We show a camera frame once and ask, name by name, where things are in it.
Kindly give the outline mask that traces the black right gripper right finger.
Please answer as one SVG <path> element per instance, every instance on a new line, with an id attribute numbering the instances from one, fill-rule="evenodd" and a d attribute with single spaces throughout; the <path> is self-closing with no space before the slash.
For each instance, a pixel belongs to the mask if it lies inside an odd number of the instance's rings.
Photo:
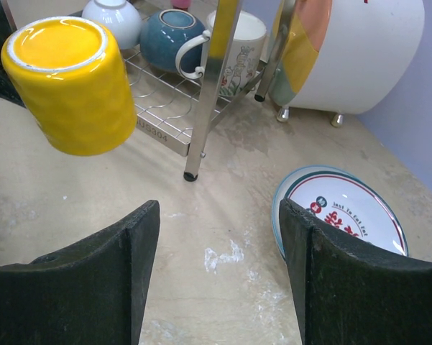
<path id="1" fill-rule="evenodd" d="M 352 237 L 289 199 L 279 219 L 304 344 L 432 344 L 432 262 Z"/>

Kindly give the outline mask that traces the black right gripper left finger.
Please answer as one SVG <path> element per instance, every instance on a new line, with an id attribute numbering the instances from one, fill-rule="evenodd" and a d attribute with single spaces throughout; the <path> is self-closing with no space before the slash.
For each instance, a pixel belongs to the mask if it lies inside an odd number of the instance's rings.
<path id="1" fill-rule="evenodd" d="M 159 233 L 151 200 L 65 248 L 0 266 L 0 344 L 138 344 Z"/>

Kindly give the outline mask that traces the yellow translucent mug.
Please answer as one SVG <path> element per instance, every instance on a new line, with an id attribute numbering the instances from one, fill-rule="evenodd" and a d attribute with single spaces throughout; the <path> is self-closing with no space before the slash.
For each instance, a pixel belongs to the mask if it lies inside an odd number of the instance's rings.
<path id="1" fill-rule="evenodd" d="M 39 19 L 6 39 L 1 62 L 55 149 L 100 155 L 133 133 L 137 115 L 126 67 L 105 26 L 73 16 Z"/>

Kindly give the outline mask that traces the white plate with red characters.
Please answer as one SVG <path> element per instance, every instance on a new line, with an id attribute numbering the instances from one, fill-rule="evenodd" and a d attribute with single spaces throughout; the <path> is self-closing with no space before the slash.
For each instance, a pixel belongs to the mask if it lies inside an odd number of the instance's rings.
<path id="1" fill-rule="evenodd" d="M 327 224 L 376 247 L 409 255 L 403 228 L 383 198 L 357 177 L 333 167 L 309 166 L 289 174 L 272 204 L 272 227 L 278 249 L 279 201 L 289 198 Z"/>

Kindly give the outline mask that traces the plain white bowl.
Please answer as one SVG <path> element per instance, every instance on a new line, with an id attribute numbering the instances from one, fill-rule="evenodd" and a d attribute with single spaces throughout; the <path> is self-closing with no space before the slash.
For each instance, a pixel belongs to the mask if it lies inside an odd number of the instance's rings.
<path id="1" fill-rule="evenodd" d="M 122 50 L 139 44 L 142 19 L 138 10 L 127 0 L 89 1 L 83 8 L 82 17 L 105 26 Z"/>

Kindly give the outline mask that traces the dark blue ceramic bowl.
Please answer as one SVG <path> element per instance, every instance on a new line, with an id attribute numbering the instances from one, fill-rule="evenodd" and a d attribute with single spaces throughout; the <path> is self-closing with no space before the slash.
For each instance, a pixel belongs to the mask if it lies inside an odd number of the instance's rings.
<path id="1" fill-rule="evenodd" d="M 154 13 L 142 25 L 139 48 L 142 57 L 155 68 L 177 73 L 175 58 L 187 41 L 201 35 L 204 24 L 192 14 L 179 9 Z"/>

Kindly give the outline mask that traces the stainless steel dish rack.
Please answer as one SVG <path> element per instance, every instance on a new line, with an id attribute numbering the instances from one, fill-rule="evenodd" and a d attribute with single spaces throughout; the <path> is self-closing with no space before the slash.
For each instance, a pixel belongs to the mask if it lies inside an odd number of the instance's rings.
<path id="1" fill-rule="evenodd" d="M 267 88 L 274 76 L 272 66 L 279 65 L 279 49 L 285 43 L 277 40 L 273 53 L 261 60 L 247 85 L 236 96 L 215 94 L 214 100 L 207 105 L 199 101 L 208 100 L 209 93 L 216 89 L 212 84 L 216 78 L 211 76 L 209 82 L 190 80 L 181 75 L 163 72 L 158 73 L 142 57 L 140 49 L 134 48 L 131 55 L 125 57 L 130 86 L 135 99 L 157 101 L 160 96 L 170 98 L 163 104 L 151 103 L 149 106 L 136 103 L 138 130 L 157 140 L 173 152 L 186 157 L 183 177 L 188 182 L 198 179 L 201 160 L 206 156 L 204 148 L 208 133 L 238 105 L 238 103 L 256 87 L 254 99 L 264 101 Z"/>

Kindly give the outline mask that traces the yellow plastic dish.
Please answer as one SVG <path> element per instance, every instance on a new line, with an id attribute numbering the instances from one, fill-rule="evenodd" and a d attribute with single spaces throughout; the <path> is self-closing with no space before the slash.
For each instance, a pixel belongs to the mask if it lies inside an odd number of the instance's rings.
<path id="1" fill-rule="evenodd" d="M 291 91 L 297 94 L 305 83 L 313 67 L 318 52 L 313 49 L 310 40 L 294 12 L 290 21 L 290 30 L 282 54 L 282 66 Z"/>

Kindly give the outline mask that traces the cream mug in rack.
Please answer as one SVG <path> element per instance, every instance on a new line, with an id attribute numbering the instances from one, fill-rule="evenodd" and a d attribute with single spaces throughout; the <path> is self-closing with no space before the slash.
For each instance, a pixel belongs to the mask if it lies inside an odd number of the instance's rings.
<path id="1" fill-rule="evenodd" d="M 216 11 L 212 11 L 206 18 L 207 28 L 202 34 L 184 43 L 175 57 L 175 67 L 179 74 L 189 80 L 197 80 L 204 76 L 210 39 L 214 36 L 213 25 Z M 264 22 L 256 16 L 242 10 L 236 25 L 233 42 L 229 51 L 226 67 L 223 71 L 219 94 L 233 97 L 241 92 L 243 87 L 254 77 L 262 49 L 265 43 L 267 28 Z M 201 48 L 201 57 L 189 67 L 183 68 L 183 58 L 193 48 Z"/>

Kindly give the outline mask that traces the teal rimmed plate underneath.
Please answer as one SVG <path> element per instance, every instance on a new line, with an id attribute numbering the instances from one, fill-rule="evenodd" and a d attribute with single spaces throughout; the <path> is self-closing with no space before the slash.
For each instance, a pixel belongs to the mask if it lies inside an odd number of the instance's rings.
<path id="1" fill-rule="evenodd" d="M 280 255 L 283 260 L 285 260 L 285 251 L 282 245 L 282 237 L 280 233 L 280 219 L 279 219 L 279 211 L 280 211 L 280 201 L 286 196 L 288 188 L 299 178 L 307 175 L 309 173 L 315 173 L 320 171 L 331 171 L 335 173 L 342 173 L 347 176 L 354 177 L 351 173 L 338 169 L 337 167 L 332 167 L 328 165 L 308 165 L 304 167 L 300 167 L 291 173 L 289 173 L 286 177 L 283 178 L 281 183 L 279 184 L 275 196 L 272 202 L 272 210 L 271 210 L 271 224 L 273 234 L 275 236 L 275 241 L 277 244 L 277 248 L 280 252 Z"/>

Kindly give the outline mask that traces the pink plastic cup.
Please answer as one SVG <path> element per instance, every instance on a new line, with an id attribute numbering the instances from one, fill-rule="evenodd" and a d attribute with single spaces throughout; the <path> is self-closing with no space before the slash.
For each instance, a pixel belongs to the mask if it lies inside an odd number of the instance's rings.
<path id="1" fill-rule="evenodd" d="M 170 3 L 174 9 L 187 11 L 191 6 L 192 1 L 191 0 L 171 0 Z"/>

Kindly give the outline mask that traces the large cream bowl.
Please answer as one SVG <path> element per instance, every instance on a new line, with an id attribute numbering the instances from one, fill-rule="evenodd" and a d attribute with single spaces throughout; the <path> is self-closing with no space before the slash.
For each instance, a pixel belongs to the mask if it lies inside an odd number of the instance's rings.
<path id="1" fill-rule="evenodd" d="M 296 1 L 281 3 L 270 47 L 278 38 L 286 45 L 295 7 Z M 333 113 L 331 123 L 339 127 L 346 115 L 369 111 L 407 70 L 424 24 L 422 1 L 333 1 L 325 39 L 297 94 L 285 77 L 281 55 L 269 89 L 279 108 L 277 120 L 286 122 L 291 108 L 313 109 Z"/>

